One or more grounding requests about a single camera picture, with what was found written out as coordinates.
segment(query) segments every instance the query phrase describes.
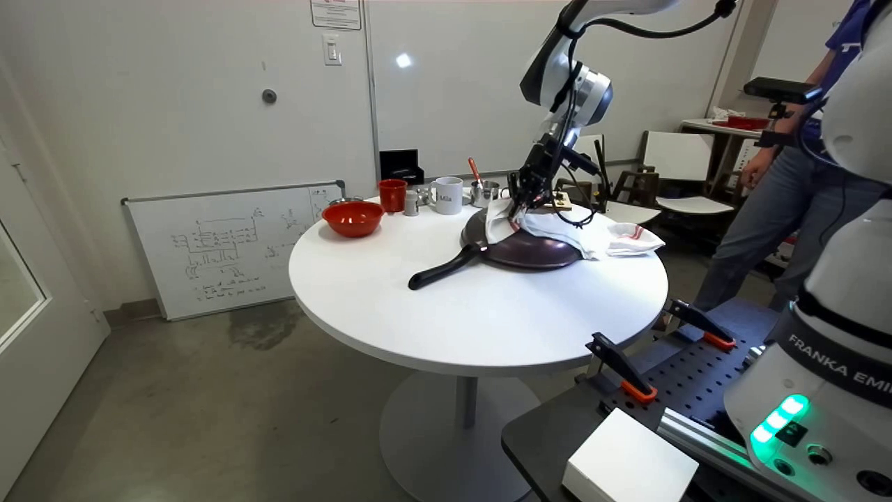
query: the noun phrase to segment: table pedestal base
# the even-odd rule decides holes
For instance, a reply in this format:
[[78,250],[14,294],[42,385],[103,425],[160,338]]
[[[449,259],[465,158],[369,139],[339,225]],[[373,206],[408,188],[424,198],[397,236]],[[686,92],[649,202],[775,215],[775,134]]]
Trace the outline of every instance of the table pedestal base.
[[521,499],[531,488],[503,452],[503,430],[537,403],[518,379],[415,372],[387,397],[385,466],[421,502]]

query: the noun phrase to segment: whiteboard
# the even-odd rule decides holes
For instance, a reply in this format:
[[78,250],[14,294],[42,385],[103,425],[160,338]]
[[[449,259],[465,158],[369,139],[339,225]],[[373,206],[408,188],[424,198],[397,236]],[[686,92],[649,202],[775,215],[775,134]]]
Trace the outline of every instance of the whiteboard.
[[344,180],[125,198],[167,319],[294,294],[287,255]]
[[[549,110],[521,96],[518,81],[567,0],[382,0],[369,1],[369,47],[379,151],[419,146],[428,174],[517,170],[545,134]],[[701,22],[715,0],[679,1],[649,17],[620,17],[672,29]],[[683,38],[636,38],[591,27],[578,57],[613,78],[609,158],[641,155],[649,127],[705,117],[736,14]]]

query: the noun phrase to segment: person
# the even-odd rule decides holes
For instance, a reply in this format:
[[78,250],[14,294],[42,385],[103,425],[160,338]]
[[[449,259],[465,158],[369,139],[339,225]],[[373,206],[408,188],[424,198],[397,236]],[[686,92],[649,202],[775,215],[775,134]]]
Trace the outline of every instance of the person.
[[[838,34],[826,40],[826,57],[811,70],[806,84],[819,88],[838,84],[863,47],[868,14],[870,0],[854,0]],[[769,307],[780,311],[800,291],[832,233],[886,192],[886,183],[860,177],[832,162],[808,155],[803,146],[824,151],[819,120],[803,120],[803,105],[789,107],[793,113],[778,120],[775,131],[800,134],[800,145],[762,146],[741,167],[741,183],[754,192],[712,255],[694,297],[701,310],[733,297],[747,272],[799,232],[793,259],[778,276],[769,301]]]

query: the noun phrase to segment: small sign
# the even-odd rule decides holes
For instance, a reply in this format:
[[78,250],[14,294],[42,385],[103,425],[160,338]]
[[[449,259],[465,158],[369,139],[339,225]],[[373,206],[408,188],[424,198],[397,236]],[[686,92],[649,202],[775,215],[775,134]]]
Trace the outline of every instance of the small sign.
[[315,27],[364,29],[364,0],[314,0],[311,17]]

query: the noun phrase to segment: concrete floor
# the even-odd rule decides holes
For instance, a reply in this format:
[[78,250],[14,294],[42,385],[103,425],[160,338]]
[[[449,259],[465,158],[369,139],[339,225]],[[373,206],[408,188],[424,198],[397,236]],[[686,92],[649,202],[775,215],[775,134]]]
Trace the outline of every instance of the concrete floor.
[[[693,297],[705,255],[672,244],[665,259],[672,294]],[[744,294],[768,291],[754,272]],[[10,502],[408,499],[378,449],[408,371],[326,338],[294,301],[111,326]],[[541,397],[570,385],[531,379]]]

